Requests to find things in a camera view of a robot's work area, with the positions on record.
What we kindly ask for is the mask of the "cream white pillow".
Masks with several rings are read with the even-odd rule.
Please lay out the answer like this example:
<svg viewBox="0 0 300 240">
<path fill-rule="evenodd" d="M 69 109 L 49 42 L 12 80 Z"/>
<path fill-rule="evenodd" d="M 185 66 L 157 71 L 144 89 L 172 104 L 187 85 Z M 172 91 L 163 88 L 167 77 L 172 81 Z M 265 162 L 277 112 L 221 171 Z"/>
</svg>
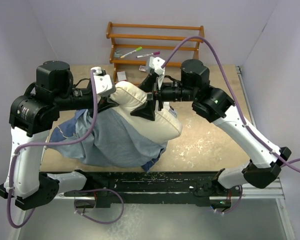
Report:
<svg viewBox="0 0 300 240">
<path fill-rule="evenodd" d="M 178 138 L 182 123 L 168 109 L 158 110 L 149 93 L 127 81 L 115 85 L 110 99 L 118 104 L 113 110 L 123 117 L 140 135 L 161 144 Z"/>
</svg>

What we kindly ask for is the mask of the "blue printed pillowcase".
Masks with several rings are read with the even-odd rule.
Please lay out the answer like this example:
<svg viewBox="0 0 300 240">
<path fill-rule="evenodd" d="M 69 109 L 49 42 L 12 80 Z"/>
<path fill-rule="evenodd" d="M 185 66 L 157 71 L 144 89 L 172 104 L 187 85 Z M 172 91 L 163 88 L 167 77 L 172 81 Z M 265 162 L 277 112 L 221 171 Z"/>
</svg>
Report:
<svg viewBox="0 0 300 240">
<path fill-rule="evenodd" d="M 166 150 L 168 143 L 156 143 L 139 134 L 113 109 L 97 115 L 92 133 L 83 141 L 67 145 L 81 138 L 91 127 L 89 110 L 81 109 L 74 117 L 56 126 L 50 142 L 66 158 L 77 159 L 84 165 L 97 167 L 134 168 L 148 172 Z"/>
</svg>

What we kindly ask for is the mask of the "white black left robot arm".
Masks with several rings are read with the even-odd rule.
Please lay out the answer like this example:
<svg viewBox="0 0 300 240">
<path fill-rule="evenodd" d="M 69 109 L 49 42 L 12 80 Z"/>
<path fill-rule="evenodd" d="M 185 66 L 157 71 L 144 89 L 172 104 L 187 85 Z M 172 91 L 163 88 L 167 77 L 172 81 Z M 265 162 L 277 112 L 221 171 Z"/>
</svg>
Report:
<svg viewBox="0 0 300 240">
<path fill-rule="evenodd" d="M 91 69 L 86 88 L 74 86 L 66 62 L 51 60 L 38 66 L 35 82 L 10 107 L 10 167 L 6 181 L 0 185 L 0 196 L 26 211 L 50 203 L 59 193 L 91 194 L 93 184 L 83 171 L 49 174 L 41 172 L 41 163 L 60 112 L 89 109 L 96 113 L 97 98 L 108 97 L 115 90 L 114 81 L 99 66 Z"/>
</svg>

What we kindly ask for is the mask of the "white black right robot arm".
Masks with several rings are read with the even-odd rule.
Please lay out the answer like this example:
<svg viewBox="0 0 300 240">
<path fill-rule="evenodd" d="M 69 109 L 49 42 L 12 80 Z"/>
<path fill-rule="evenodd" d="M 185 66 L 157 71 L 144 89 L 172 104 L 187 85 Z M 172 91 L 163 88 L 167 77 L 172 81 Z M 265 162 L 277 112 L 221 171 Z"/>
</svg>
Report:
<svg viewBox="0 0 300 240">
<path fill-rule="evenodd" d="M 164 60 L 150 57 L 146 63 L 147 77 L 139 88 L 147 93 L 145 103 L 130 114 L 154 121 L 164 102 L 191 102 L 192 109 L 208 122 L 227 133 L 249 156 L 249 162 L 234 168 L 221 169 L 212 181 L 212 190 L 218 196 L 230 188 L 251 184 L 264 189 L 281 172 L 292 154 L 288 147 L 279 147 L 262 135 L 239 114 L 238 104 L 222 89 L 210 85 L 210 70 L 198 59 L 185 60 L 180 67 L 181 79 L 164 82 Z"/>
</svg>

